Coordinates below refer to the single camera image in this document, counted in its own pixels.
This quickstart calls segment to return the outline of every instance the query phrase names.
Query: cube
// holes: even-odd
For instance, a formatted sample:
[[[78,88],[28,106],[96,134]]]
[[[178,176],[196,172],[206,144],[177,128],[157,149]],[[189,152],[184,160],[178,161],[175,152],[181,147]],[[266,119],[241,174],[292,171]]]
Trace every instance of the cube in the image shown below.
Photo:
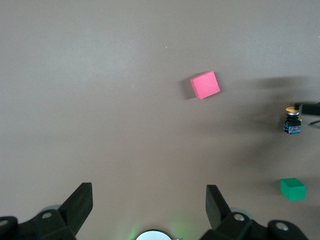
[[[290,201],[306,199],[306,186],[295,177],[281,179],[280,191]]]
[[[190,79],[190,82],[198,99],[204,99],[220,92],[220,88],[213,71],[207,71],[195,76]]]

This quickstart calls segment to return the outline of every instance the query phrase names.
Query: white circular object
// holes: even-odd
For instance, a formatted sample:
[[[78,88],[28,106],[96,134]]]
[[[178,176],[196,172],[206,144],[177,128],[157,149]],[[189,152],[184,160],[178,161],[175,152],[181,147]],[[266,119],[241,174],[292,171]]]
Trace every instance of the white circular object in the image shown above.
[[[136,240],[171,240],[171,238],[163,232],[150,230],[139,235]]]

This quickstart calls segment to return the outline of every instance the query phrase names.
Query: pink cube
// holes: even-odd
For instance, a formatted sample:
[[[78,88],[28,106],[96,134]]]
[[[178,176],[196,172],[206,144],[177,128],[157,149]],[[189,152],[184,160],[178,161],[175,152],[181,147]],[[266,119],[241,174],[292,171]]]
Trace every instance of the pink cube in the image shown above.
[[[220,88],[213,71],[207,71],[195,76],[190,79],[190,82],[198,99],[204,99],[220,92]]]

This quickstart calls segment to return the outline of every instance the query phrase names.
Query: gray surface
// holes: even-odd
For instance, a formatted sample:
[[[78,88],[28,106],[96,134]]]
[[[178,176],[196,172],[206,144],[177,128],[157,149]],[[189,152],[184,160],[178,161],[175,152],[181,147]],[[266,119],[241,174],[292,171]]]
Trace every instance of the gray surface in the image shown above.
[[[319,0],[0,3],[0,216],[26,221],[92,182],[79,240],[151,228],[197,240],[207,184],[231,207],[319,239]],[[215,71],[221,92],[194,98]],[[304,201],[279,180],[297,177]]]

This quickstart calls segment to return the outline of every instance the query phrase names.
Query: green cube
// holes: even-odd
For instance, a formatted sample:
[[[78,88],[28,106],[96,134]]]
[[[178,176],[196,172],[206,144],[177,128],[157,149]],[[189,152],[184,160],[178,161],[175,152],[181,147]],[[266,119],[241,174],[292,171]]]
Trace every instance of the green cube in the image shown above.
[[[290,201],[306,199],[306,186],[295,177],[281,179],[280,190]]]

